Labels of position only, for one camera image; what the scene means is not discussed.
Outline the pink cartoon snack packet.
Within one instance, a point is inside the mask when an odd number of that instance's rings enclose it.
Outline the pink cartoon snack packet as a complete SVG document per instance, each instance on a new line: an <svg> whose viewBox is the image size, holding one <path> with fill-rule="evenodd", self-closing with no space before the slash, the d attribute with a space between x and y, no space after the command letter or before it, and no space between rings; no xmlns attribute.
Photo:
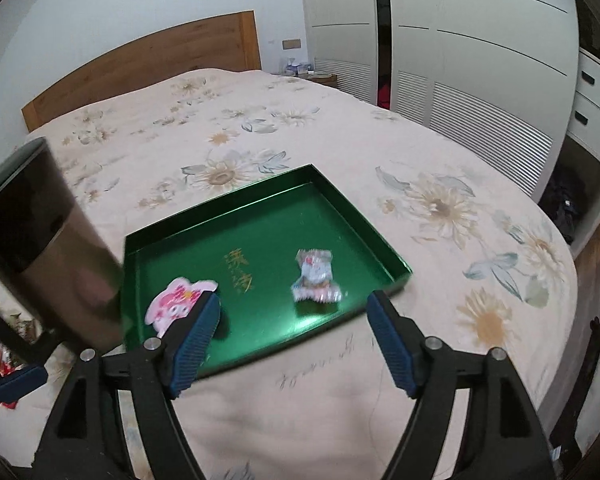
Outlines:
<svg viewBox="0 0 600 480"><path fill-rule="evenodd" d="M217 289L215 281L190 282L187 278L174 278L151 300L145 313L145 324L154 329L158 338L162 338L174 321L186 318L204 292Z"/></svg>

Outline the small clear pink candy packet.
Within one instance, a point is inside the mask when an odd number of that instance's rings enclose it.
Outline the small clear pink candy packet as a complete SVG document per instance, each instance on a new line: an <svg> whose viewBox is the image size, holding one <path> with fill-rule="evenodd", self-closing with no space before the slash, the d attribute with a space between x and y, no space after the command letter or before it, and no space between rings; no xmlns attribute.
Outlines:
<svg viewBox="0 0 600 480"><path fill-rule="evenodd" d="M294 302L314 301L336 304L342 298L340 286L332 275L332 253L326 249L300 249L296 260L300 276L291 285Z"/></svg>

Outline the red rectangular snack packet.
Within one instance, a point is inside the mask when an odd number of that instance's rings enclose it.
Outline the red rectangular snack packet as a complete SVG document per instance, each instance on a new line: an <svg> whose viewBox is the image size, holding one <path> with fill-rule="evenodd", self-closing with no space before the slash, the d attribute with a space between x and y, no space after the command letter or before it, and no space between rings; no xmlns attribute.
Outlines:
<svg viewBox="0 0 600 480"><path fill-rule="evenodd" d="M25 365L11 366L7 363L0 365L0 402L13 408L26 394L27 367Z"/></svg>

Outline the brown black electric kettle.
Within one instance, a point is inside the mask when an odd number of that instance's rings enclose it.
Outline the brown black electric kettle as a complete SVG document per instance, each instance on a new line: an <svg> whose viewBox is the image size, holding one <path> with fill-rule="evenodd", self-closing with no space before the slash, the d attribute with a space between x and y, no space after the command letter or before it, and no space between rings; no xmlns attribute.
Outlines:
<svg viewBox="0 0 600 480"><path fill-rule="evenodd" d="M0 165L0 281L74 352L121 344L122 267L43 138Z"/></svg>

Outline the floral pink bed quilt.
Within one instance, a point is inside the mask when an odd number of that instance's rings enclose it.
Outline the floral pink bed quilt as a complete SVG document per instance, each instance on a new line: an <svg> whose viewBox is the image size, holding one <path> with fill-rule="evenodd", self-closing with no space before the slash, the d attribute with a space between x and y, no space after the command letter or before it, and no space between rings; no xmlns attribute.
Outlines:
<svg viewBox="0 0 600 480"><path fill-rule="evenodd" d="M347 93L194 70L0 163L0 280L73 350L0 387L0 477L550 479L570 251L460 144Z"/></svg>

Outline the green tray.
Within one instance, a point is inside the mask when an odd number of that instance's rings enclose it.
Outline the green tray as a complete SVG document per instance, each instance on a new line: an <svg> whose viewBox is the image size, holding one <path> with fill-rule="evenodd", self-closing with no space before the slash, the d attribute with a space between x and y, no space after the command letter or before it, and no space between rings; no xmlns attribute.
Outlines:
<svg viewBox="0 0 600 480"><path fill-rule="evenodd" d="M294 302L300 249L332 253L336 304ZM406 261L324 174L302 166L212 198L129 234L124 242L123 341L140 346L151 300L174 278L218 283L222 313L200 376L298 344L363 312L376 289L393 295Z"/></svg>

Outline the white drawer cabinet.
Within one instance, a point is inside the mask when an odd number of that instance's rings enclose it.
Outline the white drawer cabinet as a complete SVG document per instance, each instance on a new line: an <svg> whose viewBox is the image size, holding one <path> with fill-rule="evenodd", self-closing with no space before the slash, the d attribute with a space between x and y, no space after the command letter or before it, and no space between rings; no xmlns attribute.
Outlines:
<svg viewBox="0 0 600 480"><path fill-rule="evenodd" d="M600 224L600 59L579 53L566 136L540 206L580 255Z"/></svg>

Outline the white wardrobe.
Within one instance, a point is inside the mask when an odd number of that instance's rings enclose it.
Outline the white wardrobe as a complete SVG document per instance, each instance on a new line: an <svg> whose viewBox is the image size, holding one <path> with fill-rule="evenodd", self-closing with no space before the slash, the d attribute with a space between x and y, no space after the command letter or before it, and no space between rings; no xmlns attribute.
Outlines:
<svg viewBox="0 0 600 480"><path fill-rule="evenodd" d="M309 54L375 103L378 0L303 0ZM390 107L534 200L558 159L579 64L574 0L389 0Z"/></svg>

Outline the wooden nightstand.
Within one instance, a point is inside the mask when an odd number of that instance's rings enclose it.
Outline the wooden nightstand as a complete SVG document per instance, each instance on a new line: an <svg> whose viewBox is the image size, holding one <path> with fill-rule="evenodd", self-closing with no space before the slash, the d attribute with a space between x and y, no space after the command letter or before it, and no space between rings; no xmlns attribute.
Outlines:
<svg viewBox="0 0 600 480"><path fill-rule="evenodd" d="M329 73L313 73L299 75L300 79L314 82L314 84L322 84L329 88L338 88L338 77L336 74Z"/></svg>

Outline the wooden headboard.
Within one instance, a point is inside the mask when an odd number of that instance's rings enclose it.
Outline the wooden headboard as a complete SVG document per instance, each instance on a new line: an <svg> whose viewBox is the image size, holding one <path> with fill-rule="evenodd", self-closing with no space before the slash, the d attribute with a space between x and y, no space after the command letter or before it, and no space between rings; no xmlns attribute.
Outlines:
<svg viewBox="0 0 600 480"><path fill-rule="evenodd" d="M153 32L77 68L27 103L32 132L78 108L203 68L260 70L253 10L203 18Z"/></svg>

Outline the wall switch plate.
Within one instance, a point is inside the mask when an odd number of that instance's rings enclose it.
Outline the wall switch plate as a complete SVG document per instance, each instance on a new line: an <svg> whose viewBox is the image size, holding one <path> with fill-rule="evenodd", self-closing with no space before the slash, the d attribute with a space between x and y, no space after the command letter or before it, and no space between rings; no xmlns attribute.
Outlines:
<svg viewBox="0 0 600 480"><path fill-rule="evenodd" d="M302 47L301 39L285 39L282 41L282 47L284 50L297 50Z"/></svg>

